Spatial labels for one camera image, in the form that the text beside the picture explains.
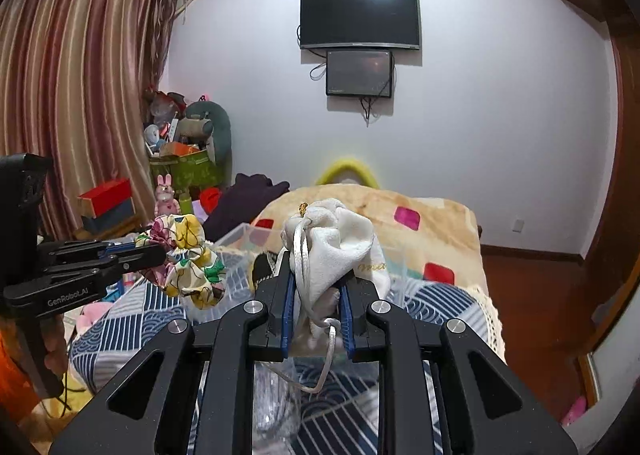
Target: television screen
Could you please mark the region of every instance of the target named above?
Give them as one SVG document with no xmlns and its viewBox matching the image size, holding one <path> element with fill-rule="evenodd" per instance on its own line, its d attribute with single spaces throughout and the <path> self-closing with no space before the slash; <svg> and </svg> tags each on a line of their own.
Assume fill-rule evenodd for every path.
<svg viewBox="0 0 640 455">
<path fill-rule="evenodd" d="M 388 50 L 330 50 L 326 53 L 326 95 L 390 98 L 391 63 Z"/>
<path fill-rule="evenodd" d="M 417 0 L 300 0 L 300 48 L 420 48 Z"/>
</svg>

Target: green basket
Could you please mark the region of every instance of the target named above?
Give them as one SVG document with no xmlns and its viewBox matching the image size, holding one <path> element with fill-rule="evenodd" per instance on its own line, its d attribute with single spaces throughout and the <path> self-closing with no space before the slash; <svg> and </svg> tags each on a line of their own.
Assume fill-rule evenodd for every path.
<svg viewBox="0 0 640 455">
<path fill-rule="evenodd" d="M 190 186 L 198 186 L 200 189 L 209 188 L 222 184 L 224 179 L 223 168 L 209 160 L 206 150 L 184 157 L 177 155 L 150 157 L 149 164 L 154 185 L 157 183 L 158 175 L 171 174 L 176 198 L 180 193 L 189 193 Z"/>
</svg>

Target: orange clothing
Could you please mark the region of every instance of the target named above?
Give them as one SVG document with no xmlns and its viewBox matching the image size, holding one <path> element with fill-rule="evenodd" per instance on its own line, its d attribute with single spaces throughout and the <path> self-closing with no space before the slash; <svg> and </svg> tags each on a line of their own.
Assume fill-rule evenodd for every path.
<svg viewBox="0 0 640 455">
<path fill-rule="evenodd" d="M 39 402 L 27 375 L 19 369 L 4 350 L 0 338 L 0 406 L 12 421 L 27 416 Z"/>
</svg>

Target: pink rabbit toy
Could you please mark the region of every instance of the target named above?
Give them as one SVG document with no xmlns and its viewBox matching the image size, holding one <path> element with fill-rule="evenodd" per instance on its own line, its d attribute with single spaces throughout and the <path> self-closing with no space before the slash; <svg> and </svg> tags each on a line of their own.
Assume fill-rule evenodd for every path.
<svg viewBox="0 0 640 455">
<path fill-rule="evenodd" d="M 180 204 L 174 199 L 174 189 L 171 187 L 171 174 L 168 173 L 164 180 L 162 175 L 158 175 L 158 186 L 156 187 L 156 210 L 158 215 L 180 215 Z"/>
</svg>

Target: wooden floor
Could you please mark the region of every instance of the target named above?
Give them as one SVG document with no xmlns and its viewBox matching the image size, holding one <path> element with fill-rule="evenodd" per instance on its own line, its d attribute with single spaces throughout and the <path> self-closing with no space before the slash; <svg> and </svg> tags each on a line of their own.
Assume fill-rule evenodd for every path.
<svg viewBox="0 0 640 455">
<path fill-rule="evenodd" d="M 482 261 L 502 322 L 507 364 L 561 420 L 584 393 L 575 357 L 593 332 L 590 318 L 597 305 L 583 268 L 493 255 Z"/>
</svg>

